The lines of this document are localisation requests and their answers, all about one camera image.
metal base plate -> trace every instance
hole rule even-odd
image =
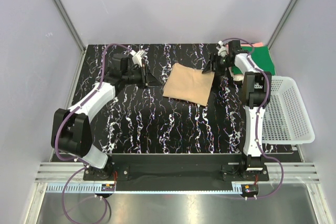
[[[258,181],[269,181],[267,166],[264,165],[264,169],[259,173],[254,172],[241,172],[239,171],[239,165],[222,165],[223,180],[228,182],[254,182],[256,181],[256,175],[258,175]]]

metal frame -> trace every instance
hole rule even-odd
[[[280,34],[283,26],[285,25],[289,15],[291,14],[291,12],[294,9],[297,2],[298,2],[298,0],[290,0],[289,1],[289,4],[287,5],[286,10],[284,11],[284,14],[280,18],[280,21],[279,21],[277,27],[275,28],[274,32],[272,33],[271,38],[267,42],[268,49],[271,49],[271,47],[273,46],[275,40],[277,39],[278,35]]]
[[[64,106],[64,108],[66,108],[66,109],[71,106],[72,100],[74,98],[77,82],[78,82],[78,79],[79,79],[80,72],[82,70],[82,66],[83,66],[83,62],[84,62],[84,59],[85,59],[86,51],[87,51],[87,48],[85,48],[85,50],[81,53],[80,58],[78,60],[77,67],[76,67],[76,70],[75,70],[75,74],[74,74],[74,77],[72,79],[72,83],[71,83],[71,86],[70,86],[68,98],[67,98],[67,101],[66,101],[65,106]],[[51,161],[51,159],[53,158],[54,153],[55,153],[55,150],[52,149],[49,161]]]
[[[263,184],[279,183],[281,170],[276,163],[266,163],[269,172],[270,181],[260,182]],[[43,198],[47,190],[48,184],[57,182],[59,186],[65,184],[67,179],[77,170],[82,168],[82,163],[41,163],[38,174],[35,180],[35,193],[30,204],[29,211],[26,216],[25,224],[35,224],[42,206]],[[326,199],[324,197],[320,181],[313,163],[283,163],[285,170],[285,177],[283,183],[285,184],[305,184],[307,186],[309,196],[317,216],[319,223],[333,223],[330,215]],[[101,185],[101,182],[85,181],[83,172],[76,175],[70,185],[82,186]],[[192,194],[239,194],[240,183],[233,183],[232,191],[193,191]],[[86,187],[83,193],[94,193],[93,189]],[[117,191],[118,194],[189,194],[187,191]]]
[[[55,5],[56,8],[58,9],[62,19],[64,20],[64,23],[66,24],[66,26],[68,27],[73,39],[75,40],[79,50],[81,52],[84,52],[86,46],[84,45],[83,41],[81,40],[78,32],[76,31],[75,26],[73,25],[67,11],[64,8],[64,5],[62,4],[61,0],[52,0]]]

black bracket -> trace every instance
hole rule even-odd
[[[85,169],[83,180],[91,181],[109,181],[114,180],[114,174],[117,172],[117,181],[126,181],[129,179],[130,166],[129,165],[116,165],[110,163],[106,165],[105,169],[96,169],[89,167]]]
[[[240,46],[240,40],[231,40],[228,43],[228,54],[220,56],[218,53],[211,54],[210,59],[203,69],[202,73],[215,72],[217,76],[225,75],[226,69],[235,65],[236,55],[248,53],[248,50],[244,50]]]
[[[54,115],[52,127],[51,146],[55,148],[56,134],[69,110],[58,109]],[[59,137],[58,148],[61,151],[84,157],[92,145],[92,134],[89,117],[85,114],[73,114],[64,125]]]
[[[259,193],[259,185],[241,185],[242,187],[242,194],[241,196],[243,198],[247,197],[247,198],[252,198],[254,196],[257,196]]]
[[[265,74],[267,76],[269,86],[271,86],[272,74],[270,72],[265,72]],[[261,88],[256,89],[255,84],[260,85]],[[260,106],[263,100],[265,99],[266,91],[267,91],[267,85],[264,75],[255,72],[245,72],[242,88],[243,105],[249,106],[251,109],[253,109],[253,107]],[[267,102],[263,106],[264,108],[269,103],[270,98],[271,98],[271,92],[269,88],[268,98]]]
[[[269,181],[267,166],[264,165],[262,170],[243,170],[241,164],[235,165],[222,165],[223,181],[226,182],[254,182],[256,175],[258,175],[258,181]]]
[[[159,87],[161,83],[151,74],[142,59],[141,66],[133,64],[132,58],[124,54],[112,57],[112,66],[104,72],[104,81],[115,86],[118,94],[126,85],[136,84],[139,88]]]

green cloth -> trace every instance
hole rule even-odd
[[[248,51],[251,51],[251,47],[242,47],[243,49],[246,49]],[[267,47],[255,47],[254,52],[251,55],[252,60],[258,65],[259,68],[261,68],[263,71],[269,71],[274,76],[275,75],[275,68],[274,64],[271,60],[269,50]],[[231,69],[233,74],[241,74],[239,68],[236,66],[232,67]]]

cable connector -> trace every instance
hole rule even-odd
[[[141,62],[141,60],[142,60],[142,58],[147,54],[144,50],[140,50],[140,51],[138,51],[138,52],[134,52],[134,54],[133,54],[133,50],[131,51],[131,55],[133,56],[132,57],[132,60],[133,60],[133,63],[134,64],[138,64],[139,66],[141,66],[142,65],[142,62]]]
[[[221,46],[221,47],[216,47],[216,49],[218,50],[218,55],[221,57],[225,57],[227,55],[227,51],[226,51],[226,47],[225,46]]]

